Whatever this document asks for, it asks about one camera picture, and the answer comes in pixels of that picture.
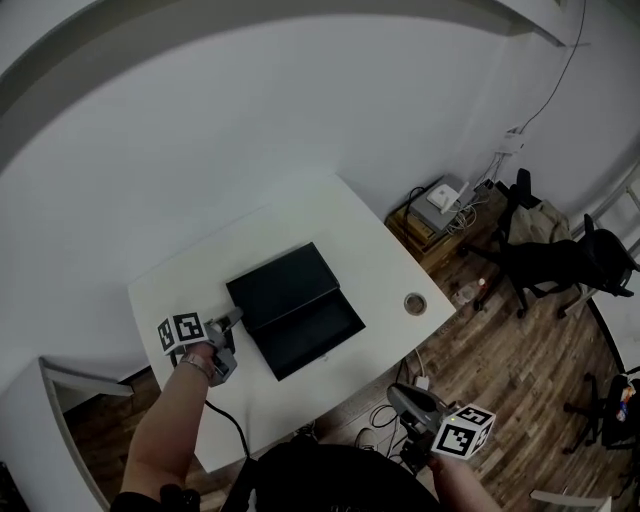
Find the forearm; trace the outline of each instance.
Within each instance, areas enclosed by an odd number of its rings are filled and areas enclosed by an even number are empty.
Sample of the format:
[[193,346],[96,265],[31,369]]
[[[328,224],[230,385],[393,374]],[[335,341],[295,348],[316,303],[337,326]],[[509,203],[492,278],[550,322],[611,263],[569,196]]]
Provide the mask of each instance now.
[[159,500],[163,485],[184,485],[208,389],[207,377],[198,368],[190,364],[176,367],[136,428],[123,492],[138,492]]
[[482,487],[473,470],[450,457],[438,458],[432,466],[440,503],[451,512],[499,512],[501,509]]

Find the person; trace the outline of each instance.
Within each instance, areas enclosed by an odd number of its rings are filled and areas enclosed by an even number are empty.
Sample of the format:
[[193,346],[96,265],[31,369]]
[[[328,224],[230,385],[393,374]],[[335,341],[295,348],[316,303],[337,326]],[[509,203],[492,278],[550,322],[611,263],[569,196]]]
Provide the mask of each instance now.
[[[213,348],[187,351],[213,369]],[[199,495],[183,491],[208,391],[202,365],[181,361],[138,425],[122,489],[112,512],[199,510]],[[434,457],[429,467],[440,503],[407,470],[377,453],[375,433],[363,429],[354,446],[321,445],[311,432],[271,449],[256,463],[255,507],[327,512],[446,510],[494,512],[500,507],[464,462]]]

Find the person's right arm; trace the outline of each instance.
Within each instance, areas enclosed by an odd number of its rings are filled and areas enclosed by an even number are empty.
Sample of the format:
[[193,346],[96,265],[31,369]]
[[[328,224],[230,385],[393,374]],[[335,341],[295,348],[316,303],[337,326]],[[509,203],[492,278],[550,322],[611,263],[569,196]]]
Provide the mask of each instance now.
[[451,512],[500,512],[501,508],[489,496],[463,461],[452,457],[434,457],[429,467],[440,504]]

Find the person's left arm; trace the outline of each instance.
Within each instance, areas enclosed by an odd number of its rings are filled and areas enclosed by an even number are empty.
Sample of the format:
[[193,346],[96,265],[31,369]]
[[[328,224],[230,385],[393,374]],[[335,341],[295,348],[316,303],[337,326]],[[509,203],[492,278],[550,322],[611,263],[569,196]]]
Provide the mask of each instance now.
[[[200,343],[188,350],[213,362],[213,348]],[[178,364],[162,394],[136,428],[121,492],[160,501],[167,484],[184,486],[198,436],[209,383],[203,371]]]

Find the watch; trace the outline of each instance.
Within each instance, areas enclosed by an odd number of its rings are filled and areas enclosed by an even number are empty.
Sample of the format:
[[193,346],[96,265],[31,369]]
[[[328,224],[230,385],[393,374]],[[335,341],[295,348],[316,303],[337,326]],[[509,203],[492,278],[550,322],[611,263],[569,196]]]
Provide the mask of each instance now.
[[213,377],[215,376],[215,369],[213,364],[208,362],[203,357],[198,354],[185,354],[182,359],[180,359],[180,363],[187,363],[192,366],[198,368],[202,373],[207,376],[207,380],[209,381],[209,387],[213,386]]

